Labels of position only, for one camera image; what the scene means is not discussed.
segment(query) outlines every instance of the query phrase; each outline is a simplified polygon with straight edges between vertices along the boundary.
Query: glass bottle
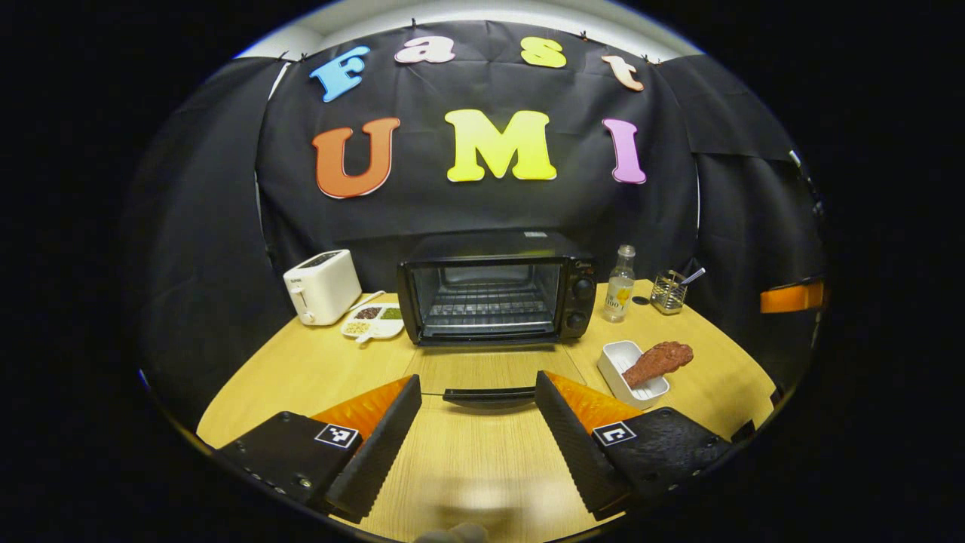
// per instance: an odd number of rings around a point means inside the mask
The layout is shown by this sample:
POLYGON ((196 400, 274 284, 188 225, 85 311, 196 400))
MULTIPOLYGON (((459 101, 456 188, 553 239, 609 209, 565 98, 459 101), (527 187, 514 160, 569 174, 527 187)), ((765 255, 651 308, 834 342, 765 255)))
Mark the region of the glass bottle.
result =
POLYGON ((617 265, 610 271, 606 300, 603 302, 603 318, 618 323, 626 315, 626 304, 633 293, 633 257, 637 251, 633 245, 621 245, 617 251, 617 265))

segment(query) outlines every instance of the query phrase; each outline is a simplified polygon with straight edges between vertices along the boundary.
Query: colorful foam letter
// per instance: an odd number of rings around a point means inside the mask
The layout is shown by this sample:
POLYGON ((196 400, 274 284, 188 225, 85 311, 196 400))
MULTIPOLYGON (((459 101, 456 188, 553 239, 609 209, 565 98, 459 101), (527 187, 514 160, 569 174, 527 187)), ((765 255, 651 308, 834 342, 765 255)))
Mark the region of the colorful foam letter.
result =
POLYGON ((637 147, 633 142, 633 135, 637 127, 617 119, 604 119, 603 126, 613 137, 613 147, 617 153, 617 167, 613 169, 613 178, 620 183, 640 185, 647 181, 647 174, 640 169, 637 158, 637 147))
POLYGON ((405 43, 405 49, 396 53, 396 61, 405 64, 415 62, 449 62, 455 58, 453 54, 455 42, 443 36, 425 36, 405 43))
POLYGON ((556 179, 549 163, 546 130, 549 117, 538 111, 517 111, 500 133, 478 109, 458 109, 446 114, 455 128, 455 165, 447 172, 450 181, 478 181, 485 170, 476 163, 476 150, 492 175, 502 179, 516 154, 512 175, 516 179, 556 179))
POLYGON ((359 73, 365 69, 365 63, 359 57, 369 51, 368 47, 359 45, 309 74, 309 77, 317 78, 325 87, 325 96, 321 97, 322 101, 332 101, 362 82, 361 76, 348 75, 348 73, 350 71, 359 73))
POLYGON ((530 36, 523 38, 519 44, 523 47, 519 54, 523 60, 534 66, 548 66, 562 68, 566 66, 566 57, 560 52, 563 46, 545 38, 530 36))
POLYGON ((401 122, 395 117, 369 121, 362 131, 371 139, 369 169, 362 175, 345 174, 345 142, 352 129, 332 129, 315 136, 318 149, 316 180, 318 189, 332 198, 352 198, 368 194, 385 183, 392 170, 392 130, 401 122))
POLYGON ((617 77, 617 81, 622 83, 627 89, 632 89, 638 93, 644 90, 644 84, 634 80, 633 76, 630 75, 631 72, 637 72, 636 68, 626 64, 626 61, 617 55, 604 55, 601 58, 603 62, 609 64, 610 68, 613 69, 613 75, 617 77))

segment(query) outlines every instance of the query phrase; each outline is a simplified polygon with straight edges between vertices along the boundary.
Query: oven window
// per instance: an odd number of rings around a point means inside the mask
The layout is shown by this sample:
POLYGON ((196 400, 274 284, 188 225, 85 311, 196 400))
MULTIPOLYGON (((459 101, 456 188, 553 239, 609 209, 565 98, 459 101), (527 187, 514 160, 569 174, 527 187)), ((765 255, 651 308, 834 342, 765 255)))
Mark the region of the oven window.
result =
POLYGON ((559 264, 413 271, 424 336, 553 331, 559 264))

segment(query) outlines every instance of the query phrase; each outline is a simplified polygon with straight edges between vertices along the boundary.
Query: fake chicken drumstick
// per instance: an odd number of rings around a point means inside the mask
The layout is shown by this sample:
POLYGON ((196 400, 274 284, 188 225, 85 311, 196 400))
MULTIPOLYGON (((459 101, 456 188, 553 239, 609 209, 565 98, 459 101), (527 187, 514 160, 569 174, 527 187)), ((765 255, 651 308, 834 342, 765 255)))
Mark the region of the fake chicken drumstick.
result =
POLYGON ((665 373, 675 372, 693 359, 694 351, 689 345, 664 341, 640 355, 637 362, 623 372, 623 378, 633 388, 665 373))

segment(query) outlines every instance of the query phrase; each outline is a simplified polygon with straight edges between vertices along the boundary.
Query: oven door handle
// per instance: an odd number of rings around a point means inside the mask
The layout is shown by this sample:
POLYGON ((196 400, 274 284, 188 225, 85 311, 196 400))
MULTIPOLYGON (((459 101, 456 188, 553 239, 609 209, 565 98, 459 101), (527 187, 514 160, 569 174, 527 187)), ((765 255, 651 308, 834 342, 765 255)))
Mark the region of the oven door handle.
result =
POLYGON ((508 409, 535 401, 536 387, 446 388, 442 399, 472 409, 508 409))

